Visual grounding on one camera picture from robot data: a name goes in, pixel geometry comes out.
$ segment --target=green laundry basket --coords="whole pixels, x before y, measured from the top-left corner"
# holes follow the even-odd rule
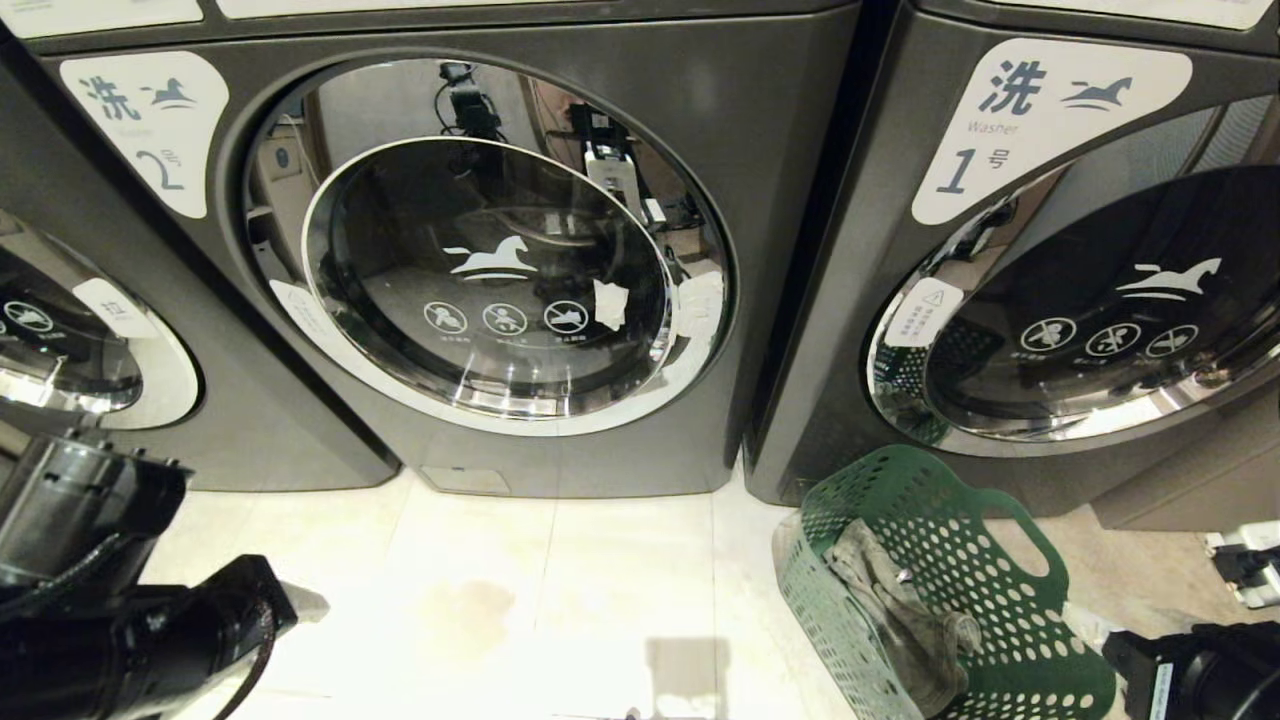
[[[1021,568],[987,533],[984,512],[1012,518],[1048,561]],[[909,569],[934,612],[968,612],[982,648],[963,657],[969,691],[948,720],[1098,720],[1115,700],[1111,667],[1064,624],[1068,573],[1021,505],[960,482],[933,455],[890,446],[823,480],[805,496],[804,530],[780,571],[782,594],[858,720],[920,717],[863,609],[822,560],[855,518]]]

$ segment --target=dark gray washer body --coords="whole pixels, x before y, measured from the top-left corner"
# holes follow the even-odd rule
[[[799,505],[809,487],[867,452],[909,442],[870,404],[867,346],[884,304],[904,279],[983,208],[978,204],[936,227],[915,222],[910,209],[946,123],[987,50],[1014,37],[1044,37],[1148,46],[1192,59],[1190,85],[1174,102],[1046,168],[1194,109],[1275,94],[1280,83],[1275,6],[1258,28],[1240,33],[989,3],[928,0],[918,5],[904,4],[897,14],[852,156],[819,178],[842,183],[838,201],[827,217],[819,261],[808,277],[804,315],[790,325],[780,323],[774,343],[786,347],[785,369],[762,384],[746,438],[748,487],[768,502]],[[1117,40],[1125,37],[1135,40]],[[1213,44],[1236,53],[1197,47]],[[1249,389],[1242,383],[1210,405],[1229,404]],[[1220,423],[1220,413],[1208,410],[1139,439],[1056,456],[938,455],[966,482],[1005,489],[1034,512],[1051,515],[1158,464]]]
[[[41,90],[46,106],[32,94]],[[87,135],[88,126],[12,42],[4,46],[0,96],[0,208],[141,297],[198,368],[201,400],[192,414],[164,428],[113,432],[116,446],[180,459],[196,470],[196,489],[369,487],[396,471],[398,462],[367,428],[348,425],[355,420],[349,409],[314,377],[308,382],[294,373],[311,375],[261,318],[251,325],[219,299],[201,278],[216,278],[207,263],[189,266],[148,223],[142,213],[156,210],[123,165],[104,149],[86,155],[73,143],[65,133]],[[0,419],[28,433],[59,429],[47,415],[19,405],[0,407]]]
[[[425,474],[444,489],[650,496],[707,492],[730,478],[856,13],[847,3],[713,3],[698,12],[589,3],[227,22],[209,4],[210,19],[200,26],[31,46],[40,54],[99,55],[132,44],[152,45],[146,50],[183,44],[219,69],[230,101],[211,149],[210,215],[175,219],[407,465],[433,469]],[[655,15],[676,19],[634,19]],[[626,22],[595,22],[620,18]],[[532,20],[552,24],[502,24]],[[472,27],[439,28],[463,23]],[[352,27],[394,32],[284,37]],[[234,28],[230,35],[266,37],[212,41],[228,28]],[[58,64],[76,55],[44,60],[56,77]],[[244,256],[238,217],[248,136],[289,83],[343,60],[397,55],[475,59],[545,77],[643,128],[686,168],[727,231],[737,288],[718,356],[689,391],[604,432],[493,434],[389,400],[340,370],[292,327]],[[686,95],[691,72],[707,81],[696,97]],[[507,488],[493,489],[494,471]]]

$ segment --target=round glass door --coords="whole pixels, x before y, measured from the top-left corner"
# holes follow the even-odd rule
[[[196,404],[195,366],[159,318],[4,211],[0,311],[5,401],[100,416],[108,428],[161,425]]]
[[[895,345],[881,323],[869,374],[886,418],[957,452],[1065,452],[1275,374],[1277,108],[1149,128],[982,213],[899,296],[895,314],[915,287],[964,291],[932,342]]]
[[[467,427],[580,434],[710,361],[730,288],[709,202],[608,111],[443,59],[335,69],[278,110],[250,168],[255,256],[372,387]]]

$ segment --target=front-loading washer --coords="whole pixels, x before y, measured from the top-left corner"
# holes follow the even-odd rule
[[[856,4],[321,12],[375,5],[404,4],[20,17],[196,245],[435,487],[722,486]]]
[[[1275,3],[899,8],[749,487],[888,443],[1056,514],[1280,370]],[[1126,17],[1155,13],[1155,17]]]
[[[394,474],[385,446],[283,340],[209,282],[207,261],[192,266],[202,259],[169,243],[172,223],[123,163],[82,145],[92,128],[40,65],[0,41],[0,455],[81,428],[179,459],[196,489]]]

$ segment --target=white tile floor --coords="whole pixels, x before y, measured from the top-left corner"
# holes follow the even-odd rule
[[[374,489],[191,493],[143,578],[239,553],[325,596],[238,720],[852,717],[777,592],[790,512],[714,495],[536,501]]]

